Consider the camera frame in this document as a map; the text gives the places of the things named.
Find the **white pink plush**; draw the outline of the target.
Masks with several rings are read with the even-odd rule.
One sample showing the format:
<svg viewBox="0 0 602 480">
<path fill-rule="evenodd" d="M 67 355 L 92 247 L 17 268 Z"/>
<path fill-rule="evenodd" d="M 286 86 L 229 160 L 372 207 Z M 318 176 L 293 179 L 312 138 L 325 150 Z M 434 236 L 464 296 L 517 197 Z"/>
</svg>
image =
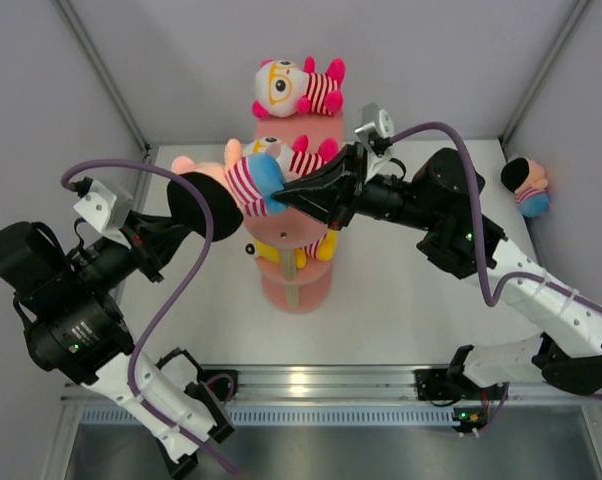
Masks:
<svg viewBox="0 0 602 480">
<path fill-rule="evenodd" d="M 243 148 L 243 155 L 267 151 L 272 145 L 277 147 L 278 164 L 287 181 L 297 180 L 320 169 L 329 163 L 340 151 L 340 144 L 334 138 L 324 139 L 316 151 L 309 150 L 307 135 L 298 136 L 292 145 L 274 136 L 264 136 Z"/>
<path fill-rule="evenodd" d="M 341 58 L 333 59 L 325 72 L 316 70 L 312 56 L 302 65 L 266 59 L 255 75 L 252 114 L 258 119 L 336 115 L 344 103 L 341 86 L 345 76 L 346 64 Z"/>
</svg>

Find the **yellow plush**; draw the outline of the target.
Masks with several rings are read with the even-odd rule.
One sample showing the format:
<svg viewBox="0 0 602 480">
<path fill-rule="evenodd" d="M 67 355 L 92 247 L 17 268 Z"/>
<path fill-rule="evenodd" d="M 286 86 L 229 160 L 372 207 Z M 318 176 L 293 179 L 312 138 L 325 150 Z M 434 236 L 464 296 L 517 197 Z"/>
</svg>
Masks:
<svg viewBox="0 0 602 480">
<path fill-rule="evenodd" d="M 338 233 L 329 230 L 319 240 L 294 249 L 294 260 L 297 268 L 304 268 L 307 261 L 312 258 L 321 262 L 331 261 L 338 246 Z M 245 247 L 246 253 L 254 258 L 263 258 L 272 263 L 280 263 L 278 249 L 253 239 Z"/>
</svg>

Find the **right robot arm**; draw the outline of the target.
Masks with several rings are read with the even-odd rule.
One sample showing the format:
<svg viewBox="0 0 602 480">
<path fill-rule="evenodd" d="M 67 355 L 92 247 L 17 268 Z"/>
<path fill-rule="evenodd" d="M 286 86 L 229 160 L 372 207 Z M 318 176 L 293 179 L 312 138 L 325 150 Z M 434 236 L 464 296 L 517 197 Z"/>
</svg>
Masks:
<svg viewBox="0 0 602 480">
<path fill-rule="evenodd" d="M 364 215 L 425 233 L 418 250 L 439 270 L 481 290 L 489 306 L 505 303 L 535 324 L 520 341 L 457 349 L 446 371 L 461 397 L 505 383 L 547 383 L 580 396 L 602 390 L 602 306 L 538 265 L 482 214 L 485 184 L 471 161 L 452 148 L 436 151 L 405 181 L 366 175 L 367 153 L 345 146 L 329 164 L 274 195 L 332 230 Z"/>
</svg>

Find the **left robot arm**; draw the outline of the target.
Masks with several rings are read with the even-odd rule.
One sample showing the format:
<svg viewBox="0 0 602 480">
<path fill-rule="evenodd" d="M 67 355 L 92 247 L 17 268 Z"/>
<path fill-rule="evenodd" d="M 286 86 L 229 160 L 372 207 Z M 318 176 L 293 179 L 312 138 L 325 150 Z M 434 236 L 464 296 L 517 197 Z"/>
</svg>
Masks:
<svg viewBox="0 0 602 480">
<path fill-rule="evenodd" d="M 31 359 L 102 395 L 146 427 L 182 478 L 234 431 L 223 400 L 232 386 L 213 392 L 216 379 L 185 350 L 153 362 L 134 340 L 110 292 L 135 271 L 159 282 L 161 271 L 189 235 L 170 217 L 131 212 L 123 240 L 101 238 L 64 252 L 41 222 L 17 222 L 0 231 L 0 278 L 14 290 Z"/>
</svg>

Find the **black-haired doll blue pants front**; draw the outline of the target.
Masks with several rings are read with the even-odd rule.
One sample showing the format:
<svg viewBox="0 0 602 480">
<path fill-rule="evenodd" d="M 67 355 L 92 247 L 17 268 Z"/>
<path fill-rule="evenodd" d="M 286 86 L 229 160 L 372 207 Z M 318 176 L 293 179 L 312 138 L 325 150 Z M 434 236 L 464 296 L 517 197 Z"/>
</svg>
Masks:
<svg viewBox="0 0 602 480">
<path fill-rule="evenodd" d="M 246 217 L 279 215 L 288 209 L 274 198 L 287 183 L 279 163 L 283 150 L 276 138 L 259 140 L 248 149 L 231 139 L 221 163 L 180 156 L 171 171 L 202 194 L 212 214 L 213 239 L 220 241 L 232 236 Z"/>
</svg>

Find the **black-haired doll blue pants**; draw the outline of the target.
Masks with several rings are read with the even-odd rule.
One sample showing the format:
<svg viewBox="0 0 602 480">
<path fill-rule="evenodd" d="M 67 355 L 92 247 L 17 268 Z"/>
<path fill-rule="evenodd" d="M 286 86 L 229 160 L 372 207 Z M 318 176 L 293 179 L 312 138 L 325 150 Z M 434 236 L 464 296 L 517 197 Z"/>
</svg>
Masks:
<svg viewBox="0 0 602 480">
<path fill-rule="evenodd" d="M 287 183 L 279 163 L 283 150 L 276 138 L 259 140 L 248 149 L 231 139 L 221 163 L 180 156 L 171 171 L 202 194 L 212 214 L 213 239 L 220 241 L 232 236 L 246 217 L 279 215 L 288 209 L 274 198 Z"/>
<path fill-rule="evenodd" d="M 550 210 L 549 182 L 545 169 L 526 157 L 513 157 L 500 173 L 502 185 L 514 195 L 523 217 L 538 218 Z"/>
</svg>

